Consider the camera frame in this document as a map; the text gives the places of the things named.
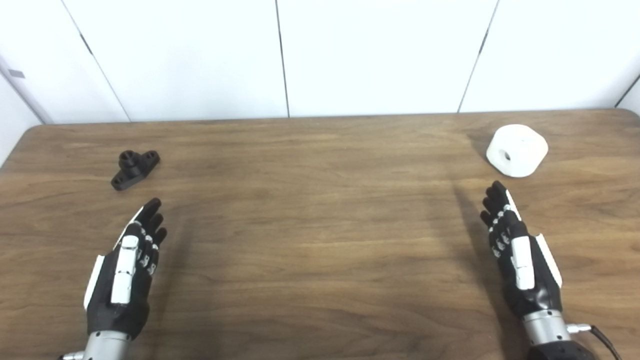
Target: mounting hole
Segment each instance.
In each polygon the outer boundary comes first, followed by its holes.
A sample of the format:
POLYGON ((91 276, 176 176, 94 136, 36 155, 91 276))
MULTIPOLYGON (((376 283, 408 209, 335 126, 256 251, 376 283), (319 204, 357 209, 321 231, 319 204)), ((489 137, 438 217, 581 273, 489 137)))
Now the mounting hole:
POLYGON ((504 150, 500 150, 499 154, 500 154, 500 156, 505 158, 507 161, 511 161, 511 155, 509 155, 508 152, 506 152, 504 150))
POLYGON ((131 151, 131 150, 123 151, 120 154, 120 159, 121 160, 129 160, 131 158, 133 158, 133 151, 131 151))

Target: white cylindrical object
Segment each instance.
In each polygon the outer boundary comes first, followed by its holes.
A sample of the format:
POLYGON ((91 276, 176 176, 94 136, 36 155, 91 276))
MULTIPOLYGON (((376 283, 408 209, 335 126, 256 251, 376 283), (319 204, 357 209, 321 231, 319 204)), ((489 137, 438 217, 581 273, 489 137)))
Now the white cylindrical object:
POLYGON ((512 124, 495 132, 486 158, 504 175, 525 177, 533 174, 548 151, 542 135, 529 126, 512 124))

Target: black robotic wrist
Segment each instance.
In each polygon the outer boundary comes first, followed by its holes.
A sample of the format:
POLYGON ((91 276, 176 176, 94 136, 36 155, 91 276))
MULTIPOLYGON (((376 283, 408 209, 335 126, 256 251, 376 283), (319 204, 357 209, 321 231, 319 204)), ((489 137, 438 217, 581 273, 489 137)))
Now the black robotic wrist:
POLYGON ((555 341, 533 346, 527 360, 595 360, 596 357, 575 341, 555 341))

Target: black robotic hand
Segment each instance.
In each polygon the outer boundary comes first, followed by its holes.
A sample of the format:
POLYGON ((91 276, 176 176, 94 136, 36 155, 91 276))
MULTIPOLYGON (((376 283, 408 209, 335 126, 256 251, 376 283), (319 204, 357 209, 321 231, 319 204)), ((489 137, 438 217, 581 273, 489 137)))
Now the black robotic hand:
POLYGON ((499 181, 486 190, 480 217, 504 279, 504 298, 517 317, 539 310, 562 311, 562 277, 542 236, 531 236, 499 181))
POLYGON ((113 250, 99 256, 84 296, 87 333, 116 331, 135 339, 147 322, 147 297, 166 229, 161 202, 152 199, 133 216, 113 250))
POLYGON ((529 234, 509 190, 499 181, 487 188, 483 204, 486 211, 480 217, 498 259, 504 299, 531 341, 528 360, 594 360, 571 340, 562 317, 562 277, 544 236, 529 234))

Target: panel seam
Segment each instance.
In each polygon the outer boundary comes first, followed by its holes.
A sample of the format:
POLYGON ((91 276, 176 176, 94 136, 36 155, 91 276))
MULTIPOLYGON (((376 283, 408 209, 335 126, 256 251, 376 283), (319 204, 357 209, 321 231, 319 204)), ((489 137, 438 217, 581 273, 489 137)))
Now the panel seam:
POLYGON ((480 59, 480 55, 482 54, 482 50, 484 49, 484 43, 486 42, 486 38, 489 36, 489 30, 491 29, 491 25, 493 24, 493 18, 495 17, 495 12, 498 10, 498 5, 500 5, 500 0, 495 2, 495 7, 493 8, 493 13, 491 14, 491 19, 489 19, 489 25, 486 27, 486 31, 484 32, 484 38, 482 39, 482 43, 480 44, 480 49, 478 49, 478 55, 476 56, 476 60, 474 61, 474 66, 471 68, 471 73, 469 74, 469 79, 467 80, 467 85, 465 86, 465 91, 462 93, 462 99, 460 99, 460 104, 458 105, 458 113, 460 109, 462 109, 462 104, 465 102, 465 96, 467 96, 467 90, 469 90, 469 84, 471 84, 471 79, 474 76, 474 72, 476 71, 476 65, 478 64, 478 60, 480 59))
POLYGON ((276 3, 276 21, 278 22, 278 39, 280 40, 280 59, 282 60, 282 77, 284 80, 284 99, 287 103, 287 117, 291 117, 291 112, 289 112, 289 92, 287 91, 287 73, 284 67, 284 51, 282 50, 282 32, 280 31, 280 10, 278 8, 278 0, 275 0, 276 3))
POLYGON ((133 121, 131 121, 131 117, 129 116, 129 113, 127 113, 127 109, 124 108, 124 105, 122 104, 122 101, 118 97, 118 94, 116 94, 116 91, 114 90, 113 85, 111 85, 111 82, 109 81, 109 78, 107 78, 107 75, 104 73, 104 70, 100 66, 100 62, 98 62, 98 59, 96 59, 95 55, 93 54, 93 51, 89 47, 89 43, 84 38, 84 35, 82 34, 82 31, 80 31, 80 28, 78 27, 78 24, 76 23, 76 20, 74 19, 73 16, 71 16, 71 12, 67 8, 67 4, 65 4, 65 0, 60 0, 60 2, 62 3, 62 6, 65 7, 65 10, 67 11, 67 14, 69 15, 69 18, 71 19, 71 22, 74 23, 74 26, 76 27, 76 30, 78 31, 78 34, 80 35, 80 38, 82 39, 82 41, 84 42, 87 50, 89 51, 89 54, 91 54, 91 56, 93 57, 93 60, 95 61, 95 64, 98 66, 98 69, 100 69, 100 73, 102 74, 102 77, 107 82, 107 85, 109 85, 109 89, 111 89, 111 93, 116 98, 116 101, 118 101, 118 104, 120 105, 120 108, 122 109, 122 112, 124 112, 124 115, 127 117, 127 120, 129 122, 133 122, 133 121))

